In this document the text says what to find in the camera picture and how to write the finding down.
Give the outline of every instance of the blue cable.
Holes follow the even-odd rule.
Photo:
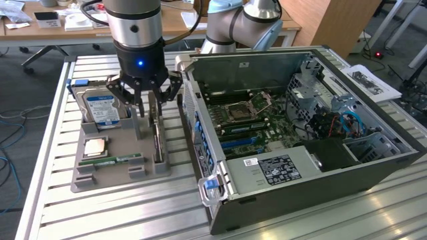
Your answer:
[[[339,120],[340,120],[340,123],[342,123],[342,128],[346,130],[346,132],[351,132],[351,130],[350,130],[350,128],[346,126],[344,115],[351,115],[351,116],[354,116],[354,118],[358,120],[359,126],[362,126],[362,132],[363,132],[363,134],[366,134],[366,128],[364,128],[364,124],[363,124],[363,122],[362,122],[362,119],[360,119],[359,115],[358,115],[355,112],[352,112],[352,111],[344,111],[344,112],[342,113],[340,117],[339,117]]]
[[[23,138],[24,135],[25,135],[25,127],[24,127],[23,124],[9,123],[9,122],[1,121],[1,120],[0,120],[0,124],[11,125],[11,126],[19,126],[19,127],[21,128],[21,130],[23,130],[19,138],[17,138],[12,143],[9,143],[7,146],[0,147],[0,149],[5,149],[5,148],[11,147],[19,140],[21,140],[21,138]]]
[[[8,163],[11,169],[12,169],[13,177],[15,177],[15,180],[16,180],[16,187],[17,187],[17,198],[16,198],[15,202],[11,204],[11,206],[9,206],[7,209],[4,209],[3,212],[0,212],[0,216],[1,216],[3,214],[7,213],[7,211],[8,211],[11,208],[15,207],[15,205],[19,203],[19,201],[20,201],[20,199],[21,199],[21,185],[20,185],[19,176],[17,176],[17,174],[16,174],[16,170],[15,170],[13,164],[9,162],[9,160],[8,160],[7,158],[0,157],[0,159],[1,159],[3,161],[5,161],[5,163]]]

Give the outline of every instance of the robotic arm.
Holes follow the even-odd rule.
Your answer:
[[[168,71],[166,67],[164,46],[192,33],[200,16],[186,34],[164,41],[160,0],[103,0],[108,22],[95,19],[84,10],[88,5],[99,2],[101,0],[84,3],[81,12],[92,21],[108,25],[111,29],[121,71],[119,75],[108,76],[107,88],[124,104],[139,107],[141,116],[141,91],[152,91],[157,110],[162,111],[160,105],[174,100],[183,84],[180,72]],[[234,52],[235,41],[255,50],[267,50],[282,29],[280,16],[279,0],[251,0],[244,7],[242,0],[211,0],[207,40],[202,53]],[[163,92],[160,87],[168,78],[171,85]],[[124,84],[133,89],[133,94],[125,90]]]
[[[103,0],[108,23],[95,20],[84,11],[88,5],[100,1],[84,3],[81,12],[111,29],[121,71],[119,75],[108,76],[107,88],[124,104],[139,107],[143,116],[141,91],[153,92],[159,105],[172,101],[179,92],[182,74],[170,72],[166,67],[164,46],[186,35],[164,41],[160,0]],[[168,78],[171,85],[163,92],[160,87]],[[133,94],[125,90],[124,84],[133,89]]]

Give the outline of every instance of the chair wheel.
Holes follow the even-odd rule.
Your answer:
[[[19,51],[24,54],[29,52],[28,47],[23,47],[23,46],[19,47]]]
[[[31,74],[33,74],[35,73],[35,69],[33,68],[31,68],[31,67],[24,67],[24,73],[25,74],[28,74],[28,75],[31,75]]]

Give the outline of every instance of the green circuit board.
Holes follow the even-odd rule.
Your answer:
[[[222,146],[231,146],[223,147],[227,159],[292,148],[302,142],[282,109],[279,95],[270,95],[264,91],[252,95],[250,101],[208,105]]]

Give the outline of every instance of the motherboard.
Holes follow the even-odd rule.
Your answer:
[[[268,90],[206,98],[227,160],[292,148],[302,142],[283,109],[284,99]]]

